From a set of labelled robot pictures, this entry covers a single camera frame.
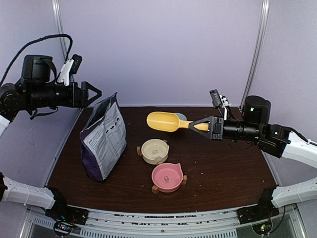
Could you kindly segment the yellow plastic scoop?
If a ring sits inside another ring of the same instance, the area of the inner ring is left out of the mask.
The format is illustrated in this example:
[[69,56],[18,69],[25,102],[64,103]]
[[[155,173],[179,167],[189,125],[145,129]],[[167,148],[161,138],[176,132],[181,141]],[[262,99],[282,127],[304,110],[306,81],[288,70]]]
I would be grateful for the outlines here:
[[146,122],[154,130],[175,132],[180,128],[189,129],[189,125],[193,121],[181,120],[175,113],[151,112],[148,114]]

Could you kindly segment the purple puppy food bag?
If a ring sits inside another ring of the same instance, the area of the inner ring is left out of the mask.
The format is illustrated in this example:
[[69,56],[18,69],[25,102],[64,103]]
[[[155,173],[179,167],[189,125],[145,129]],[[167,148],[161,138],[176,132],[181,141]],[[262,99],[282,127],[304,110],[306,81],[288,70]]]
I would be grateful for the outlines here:
[[80,132],[81,161],[87,176],[104,182],[123,154],[126,125],[117,102],[117,94],[98,102]]

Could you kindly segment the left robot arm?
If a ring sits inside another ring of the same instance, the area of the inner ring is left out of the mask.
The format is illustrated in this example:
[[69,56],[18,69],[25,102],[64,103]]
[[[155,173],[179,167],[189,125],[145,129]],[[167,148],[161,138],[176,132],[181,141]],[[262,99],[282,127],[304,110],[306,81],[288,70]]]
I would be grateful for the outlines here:
[[81,57],[57,69],[50,56],[26,55],[17,82],[0,88],[0,199],[71,216],[61,192],[45,181],[67,128],[102,96],[88,82],[72,82]]

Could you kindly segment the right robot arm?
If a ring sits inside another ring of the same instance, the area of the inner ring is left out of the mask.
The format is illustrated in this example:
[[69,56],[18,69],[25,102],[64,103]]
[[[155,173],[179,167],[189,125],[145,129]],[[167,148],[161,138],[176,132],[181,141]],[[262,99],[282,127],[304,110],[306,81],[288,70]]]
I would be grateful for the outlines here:
[[317,166],[317,144],[291,127],[270,124],[270,101],[251,95],[246,97],[242,118],[224,119],[210,116],[189,124],[189,128],[209,140],[243,140],[252,142],[263,152],[277,158]]

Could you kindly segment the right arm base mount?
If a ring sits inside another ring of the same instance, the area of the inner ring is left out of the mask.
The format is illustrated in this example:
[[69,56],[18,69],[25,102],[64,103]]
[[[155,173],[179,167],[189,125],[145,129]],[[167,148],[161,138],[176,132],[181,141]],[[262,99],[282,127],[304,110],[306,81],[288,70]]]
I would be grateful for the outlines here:
[[251,223],[253,232],[262,238],[270,236],[280,227],[286,213],[284,206],[279,223],[273,224],[272,218],[280,214],[271,201],[274,189],[275,187],[264,189],[256,205],[242,207],[236,211],[240,225]]

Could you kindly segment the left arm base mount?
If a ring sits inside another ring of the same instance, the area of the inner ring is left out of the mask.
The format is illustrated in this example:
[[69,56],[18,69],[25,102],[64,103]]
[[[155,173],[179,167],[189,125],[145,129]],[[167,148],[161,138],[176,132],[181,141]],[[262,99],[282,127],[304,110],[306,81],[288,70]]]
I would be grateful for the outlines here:
[[55,223],[53,232],[59,237],[69,235],[78,225],[85,225],[88,210],[69,206],[66,198],[57,188],[49,187],[55,200],[51,209],[44,209],[45,215],[52,218]]

